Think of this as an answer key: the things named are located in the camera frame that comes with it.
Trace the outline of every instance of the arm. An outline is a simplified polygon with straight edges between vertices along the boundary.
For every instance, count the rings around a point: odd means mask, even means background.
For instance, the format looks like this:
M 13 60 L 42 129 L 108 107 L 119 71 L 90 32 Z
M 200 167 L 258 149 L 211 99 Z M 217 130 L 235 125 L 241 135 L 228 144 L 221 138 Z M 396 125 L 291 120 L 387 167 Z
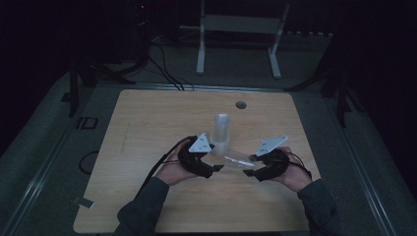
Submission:
M 117 217 L 119 226 L 113 235 L 155 235 L 155 226 L 169 191 L 181 181 L 197 175 L 183 169 L 178 160 L 179 150 L 189 141 L 181 144 L 166 159 L 155 177 L 152 177 L 137 198 L 123 206 Z
M 322 179 L 297 193 L 309 219 L 310 235 L 340 235 L 337 204 Z
M 154 235 L 168 190 L 165 182 L 152 177 L 138 197 L 120 209 L 120 224 L 113 235 Z
M 289 147 L 281 149 L 291 152 Z M 288 157 L 290 161 L 300 163 L 293 155 L 288 154 Z M 297 193 L 309 220 L 310 235 L 340 235 L 337 204 L 323 180 L 313 182 L 306 172 L 295 165 L 289 165 L 284 174 L 271 180 Z

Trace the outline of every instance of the metal frame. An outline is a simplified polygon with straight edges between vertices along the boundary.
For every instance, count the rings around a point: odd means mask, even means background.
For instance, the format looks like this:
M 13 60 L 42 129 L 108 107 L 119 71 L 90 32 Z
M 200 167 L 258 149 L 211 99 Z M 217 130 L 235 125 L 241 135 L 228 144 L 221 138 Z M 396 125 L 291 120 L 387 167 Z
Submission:
M 283 14 L 278 18 L 254 18 L 254 17 L 235 17 L 235 16 L 217 16 L 206 15 L 205 0 L 201 2 L 200 15 L 200 48 L 197 58 L 197 75 L 205 72 L 206 58 L 206 30 L 224 30 L 224 31 L 242 31 L 242 32 L 258 32 L 258 33 L 275 33 L 275 41 L 272 47 L 268 48 L 268 57 L 273 77 L 281 78 L 278 62 L 276 59 L 276 49 L 282 36 L 285 21 L 288 16 L 290 4 L 285 5 Z

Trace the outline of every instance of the sleeve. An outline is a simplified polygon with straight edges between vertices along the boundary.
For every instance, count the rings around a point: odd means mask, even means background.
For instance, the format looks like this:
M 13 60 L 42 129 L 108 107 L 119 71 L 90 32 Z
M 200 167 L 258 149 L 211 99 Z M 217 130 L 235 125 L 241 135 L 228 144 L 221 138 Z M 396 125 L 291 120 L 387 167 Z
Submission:
M 311 183 L 297 195 L 309 220 L 310 235 L 341 234 L 336 201 L 322 179 Z
M 152 177 L 138 197 L 119 210 L 117 218 L 120 223 L 113 235 L 155 235 L 155 226 L 168 191 L 167 184 Z

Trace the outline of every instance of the wire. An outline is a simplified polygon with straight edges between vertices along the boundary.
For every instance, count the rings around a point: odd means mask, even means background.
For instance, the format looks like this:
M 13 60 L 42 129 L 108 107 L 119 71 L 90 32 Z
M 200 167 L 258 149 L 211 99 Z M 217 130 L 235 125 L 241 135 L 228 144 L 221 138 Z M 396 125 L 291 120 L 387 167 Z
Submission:
M 161 47 L 161 46 L 159 46 L 157 43 L 155 43 L 155 42 L 153 42 L 153 41 L 150 43 L 150 45 L 153 45 L 153 46 L 157 47 L 157 48 L 160 50 L 161 54 L 162 54 L 162 64 L 163 64 L 163 69 L 162 69 L 159 65 L 157 65 L 157 67 L 158 67 L 159 71 L 161 71 L 161 73 L 164 75 L 164 77 L 165 77 L 165 78 L 166 78 L 166 77 L 168 77 L 168 78 L 169 78 L 169 79 L 171 79 L 172 81 L 174 81 L 174 82 L 176 82 L 177 84 L 179 84 L 179 85 L 180 85 L 180 87 L 181 87 L 181 90 L 184 90 L 184 87 L 183 87 L 182 83 L 180 83 L 177 79 L 181 80 L 184 84 L 187 84 L 187 85 L 191 86 L 191 87 L 192 87 L 192 90 L 194 90 L 194 86 L 193 86 L 191 83 L 189 83 L 186 79 L 184 79 L 184 78 L 180 78 L 180 77 L 174 77 L 174 76 L 172 76 L 171 74 L 169 74 L 169 72 L 168 72 L 168 70 L 167 70 L 167 68 L 166 68 L 165 53 L 164 53 L 164 51 L 163 51 L 162 47 Z
M 139 190 L 139 192 L 136 194 L 135 199 L 139 196 L 139 194 L 141 193 L 142 189 L 147 185 L 147 183 L 150 181 L 150 178 L 153 176 L 154 172 L 156 171 L 156 169 L 159 167 L 160 164 L 162 164 L 162 162 L 166 159 L 166 157 L 168 157 L 168 155 L 174 151 L 176 148 L 178 148 L 178 146 L 180 146 L 183 142 L 185 142 L 186 140 L 190 140 L 190 137 L 184 138 L 181 141 L 179 141 L 174 147 L 171 148 L 171 150 L 169 152 L 167 152 L 165 155 L 163 155 L 160 160 L 156 163 L 156 165 L 153 166 L 153 168 L 150 170 L 147 178 L 145 179 L 144 183 L 141 186 L 141 189 Z
M 180 160 L 165 160 L 162 163 L 172 163 L 172 162 L 178 162 Z
M 144 70 L 145 70 L 145 71 L 147 71 L 147 72 L 151 72 L 151 73 L 154 73 L 154 74 L 157 74 L 157 75 L 160 75 L 160 76 L 162 76 L 162 77 L 163 77 L 163 75 L 162 75 L 162 74 L 160 74 L 160 73 L 158 73 L 158 72 L 155 72 L 155 71 L 149 70 L 149 69 L 147 69 L 147 68 L 144 68 Z M 186 85 L 188 85 L 188 86 L 190 86 L 190 87 L 191 87 L 191 90 L 194 90 L 194 86 L 193 86 L 193 84 L 191 84 L 191 83 L 187 82 L 184 78 L 181 78 L 181 77 L 174 77 L 174 78 L 175 78 L 175 79 L 179 79 L 179 80 L 183 81 Z
M 142 68 L 141 70 L 138 70 L 137 72 L 135 72 L 135 73 L 132 73 L 131 75 L 129 75 L 129 76 L 126 76 L 126 78 L 131 78 L 131 77 L 133 77 L 133 76 L 136 76 L 136 75 L 138 75 L 141 71 L 143 71 L 145 69 L 145 67 L 144 68 Z
M 190 33 L 188 33 L 188 34 L 185 34 L 185 35 L 183 35 L 183 36 L 180 36 L 178 39 L 184 39 L 184 38 L 186 38 L 186 37 L 188 37 L 188 36 L 191 36 L 191 35 L 197 34 L 197 33 L 199 33 L 199 32 L 200 32 L 200 29 L 195 29 L 194 31 L 192 31 L 192 32 L 190 32 Z
M 88 174 L 88 175 L 91 175 L 91 172 L 90 172 L 90 171 L 87 171 L 87 170 L 85 170 L 85 169 L 83 168 L 83 162 L 84 162 L 84 161 L 86 160 L 86 158 L 87 158 L 87 157 L 89 157 L 91 154 L 97 154 L 97 153 L 98 153 L 98 150 L 90 151 L 89 153 L 85 154 L 85 155 L 81 158 L 81 160 L 79 161 L 79 168 L 80 168 L 80 170 L 81 170 L 83 173 Z
M 297 158 L 298 158 L 298 160 L 301 162 L 301 165 L 303 165 L 303 167 L 304 167 L 304 163 L 303 163 L 303 161 L 301 160 L 301 158 L 300 158 L 298 155 L 294 154 L 293 152 L 286 152 L 285 154 L 292 154 L 292 155 L 294 155 L 295 157 L 297 157 Z
M 178 84 L 181 84 L 181 83 L 179 83 L 177 80 L 172 80 L 172 78 L 170 78 L 170 77 L 168 77 L 166 74 L 165 74 L 165 72 L 163 71 L 163 69 L 155 62 L 155 61 L 153 61 L 153 59 L 152 58 L 149 58 L 149 60 L 151 61 L 151 63 L 153 63 L 155 66 L 156 66 L 156 68 L 157 69 L 159 69 L 159 71 L 160 71 L 160 73 L 162 73 L 162 76 L 163 77 L 165 77 L 165 79 L 168 81 L 168 82 L 170 82 L 172 85 L 174 85 L 178 90 L 181 90 L 178 86 L 177 86 L 177 83 Z
M 138 74 L 139 72 L 141 72 L 145 68 L 145 66 L 148 64 L 148 59 L 149 59 L 148 56 L 146 58 L 144 58 L 143 60 L 138 59 L 135 62 L 135 65 L 133 65 L 131 67 L 128 67 L 128 68 L 121 69 L 119 71 L 115 71 L 115 72 L 116 73 L 119 73 L 121 75 L 127 75 L 129 73 L 134 72 L 133 75 L 136 75 L 136 74 Z
M 160 36 L 156 36 L 156 37 L 154 37 L 151 41 L 152 41 L 152 42 L 156 42 L 158 39 L 160 39 L 160 38 L 162 38 L 162 37 L 164 37 L 164 36 L 165 36 L 165 33 L 161 34 Z

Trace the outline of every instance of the wooden table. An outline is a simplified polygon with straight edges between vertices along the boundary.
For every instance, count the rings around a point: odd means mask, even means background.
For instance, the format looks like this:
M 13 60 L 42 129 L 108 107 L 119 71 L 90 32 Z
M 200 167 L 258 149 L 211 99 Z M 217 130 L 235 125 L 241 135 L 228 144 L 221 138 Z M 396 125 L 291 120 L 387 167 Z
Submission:
M 238 109 L 244 101 L 246 109 Z M 287 135 L 312 172 L 320 174 L 291 95 L 269 92 L 123 90 L 74 223 L 79 233 L 112 232 L 117 212 L 137 194 L 154 164 L 179 140 L 211 132 L 214 115 L 230 115 L 230 148 L 254 154 L 261 139 Z M 216 157 L 204 157 L 213 164 Z M 286 187 L 223 168 L 209 179 L 170 188 L 157 232 L 249 232 L 308 229 L 301 201 Z

